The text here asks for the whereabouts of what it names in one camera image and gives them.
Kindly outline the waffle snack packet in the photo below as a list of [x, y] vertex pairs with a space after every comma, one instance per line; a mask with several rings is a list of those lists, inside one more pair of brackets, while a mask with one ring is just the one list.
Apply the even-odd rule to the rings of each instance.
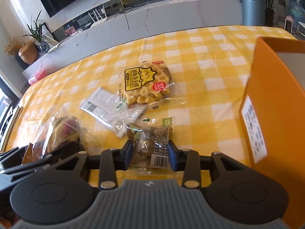
[[118, 110], [160, 104], [179, 105], [185, 98], [168, 65], [162, 60], [126, 65], [117, 75]]

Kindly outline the yellow checkered tablecloth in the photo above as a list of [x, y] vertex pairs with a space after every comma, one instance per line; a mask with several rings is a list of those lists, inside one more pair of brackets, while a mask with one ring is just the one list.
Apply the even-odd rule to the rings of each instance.
[[220, 151], [249, 165], [239, 107], [260, 36], [292, 38], [276, 27], [220, 26], [161, 34], [132, 41], [77, 61], [31, 86], [21, 99], [23, 111], [8, 148], [32, 142], [39, 126], [64, 107], [78, 117], [102, 148], [124, 141], [80, 110], [98, 87], [116, 91], [125, 65], [164, 61], [184, 102], [172, 101], [148, 111], [147, 117], [175, 119], [174, 142], [201, 155]]

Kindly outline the black notebook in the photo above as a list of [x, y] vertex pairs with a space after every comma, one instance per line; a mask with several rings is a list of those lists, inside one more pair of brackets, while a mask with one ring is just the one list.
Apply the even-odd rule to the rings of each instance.
[[17, 106], [14, 110], [9, 112], [9, 115], [1, 129], [1, 153], [5, 152], [12, 130], [22, 111], [23, 106]]

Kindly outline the pink small heater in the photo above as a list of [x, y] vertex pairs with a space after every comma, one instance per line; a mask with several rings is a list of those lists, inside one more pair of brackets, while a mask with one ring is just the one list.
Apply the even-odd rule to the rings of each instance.
[[289, 32], [290, 34], [292, 33], [293, 22], [293, 18], [290, 15], [287, 15], [285, 18], [284, 30]]

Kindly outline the orange cardboard box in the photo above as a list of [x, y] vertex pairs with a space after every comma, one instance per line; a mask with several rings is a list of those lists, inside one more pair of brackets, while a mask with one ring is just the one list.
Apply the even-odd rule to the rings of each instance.
[[304, 227], [304, 42], [260, 37], [239, 109], [253, 169], [288, 192], [283, 221]]

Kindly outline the mixed veggie chips bag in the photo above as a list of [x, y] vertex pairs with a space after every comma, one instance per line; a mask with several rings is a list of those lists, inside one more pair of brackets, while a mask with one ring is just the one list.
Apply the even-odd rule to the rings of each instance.
[[65, 108], [59, 108], [40, 125], [33, 143], [25, 151], [22, 164], [40, 160], [69, 142], [84, 141], [87, 131], [76, 116]]

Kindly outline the white printed snack packet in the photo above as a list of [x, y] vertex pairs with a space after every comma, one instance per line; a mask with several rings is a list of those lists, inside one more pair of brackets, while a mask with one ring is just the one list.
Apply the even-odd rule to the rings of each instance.
[[125, 134], [125, 125], [136, 122], [146, 108], [146, 105], [128, 105], [119, 101], [116, 95], [101, 87], [80, 105], [81, 110], [114, 132], [118, 138]]

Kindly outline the pink tissue box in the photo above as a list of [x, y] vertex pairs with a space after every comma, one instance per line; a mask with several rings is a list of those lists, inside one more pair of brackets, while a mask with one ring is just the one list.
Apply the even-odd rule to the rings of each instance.
[[30, 85], [33, 85], [38, 81], [42, 80], [43, 78], [45, 78], [46, 76], [47, 76], [46, 71], [44, 69], [39, 69], [30, 76], [30, 78], [28, 79], [28, 83]]

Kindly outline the white wifi router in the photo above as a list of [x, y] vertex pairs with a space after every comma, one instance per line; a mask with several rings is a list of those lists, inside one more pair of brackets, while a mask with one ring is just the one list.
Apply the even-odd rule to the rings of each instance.
[[98, 26], [102, 23], [105, 23], [108, 19], [104, 7], [102, 7], [100, 10], [93, 9], [92, 12], [88, 13], [88, 15], [92, 20], [91, 28]]

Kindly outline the bronze round vase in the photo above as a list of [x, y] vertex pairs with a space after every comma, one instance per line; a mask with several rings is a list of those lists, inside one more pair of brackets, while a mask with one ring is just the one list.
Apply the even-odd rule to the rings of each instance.
[[25, 63], [29, 65], [33, 64], [38, 58], [36, 45], [33, 42], [24, 44], [20, 47], [18, 55]]

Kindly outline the white round stool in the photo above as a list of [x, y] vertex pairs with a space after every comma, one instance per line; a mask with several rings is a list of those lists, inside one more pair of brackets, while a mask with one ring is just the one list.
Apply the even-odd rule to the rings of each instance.
[[305, 37], [305, 23], [298, 21], [297, 32]]

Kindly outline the blue water jug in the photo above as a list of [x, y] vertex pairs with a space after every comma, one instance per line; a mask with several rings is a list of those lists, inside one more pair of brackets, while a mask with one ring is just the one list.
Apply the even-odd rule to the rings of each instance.
[[292, 0], [289, 4], [289, 15], [293, 18], [293, 27], [297, 28], [298, 23], [304, 23], [304, 7], [301, 0]]

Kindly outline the brown nuts clear packet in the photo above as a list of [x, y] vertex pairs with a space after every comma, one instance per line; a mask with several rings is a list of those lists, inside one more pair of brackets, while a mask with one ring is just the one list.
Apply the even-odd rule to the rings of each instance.
[[176, 131], [176, 117], [142, 118], [125, 125], [133, 141], [130, 169], [137, 175], [161, 175], [170, 169], [168, 145]]

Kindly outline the white marble tv cabinet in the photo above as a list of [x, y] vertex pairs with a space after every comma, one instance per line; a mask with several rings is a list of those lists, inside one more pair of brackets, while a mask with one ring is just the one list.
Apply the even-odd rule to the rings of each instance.
[[166, 0], [144, 5], [126, 15], [110, 17], [88, 30], [63, 40], [42, 56], [23, 75], [29, 79], [38, 69], [47, 74], [105, 49], [141, 38], [194, 28], [240, 25], [239, 0]]

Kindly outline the green plant in vase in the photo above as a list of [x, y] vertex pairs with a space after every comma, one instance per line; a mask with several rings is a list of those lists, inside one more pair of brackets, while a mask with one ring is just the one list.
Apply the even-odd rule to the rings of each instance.
[[29, 34], [23, 35], [29, 36], [33, 39], [35, 39], [38, 42], [39, 49], [41, 53], [47, 54], [47, 52], [50, 50], [49, 44], [43, 39], [42, 36], [42, 23], [38, 23], [38, 19], [40, 17], [41, 11], [37, 15], [37, 18], [31, 22], [30, 25], [27, 25], [27, 28], [29, 30]]

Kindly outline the grey metal trash bin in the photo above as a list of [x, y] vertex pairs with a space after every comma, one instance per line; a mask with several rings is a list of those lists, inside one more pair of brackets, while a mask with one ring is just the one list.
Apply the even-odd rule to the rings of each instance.
[[242, 24], [264, 26], [266, 0], [240, 0], [242, 3]]

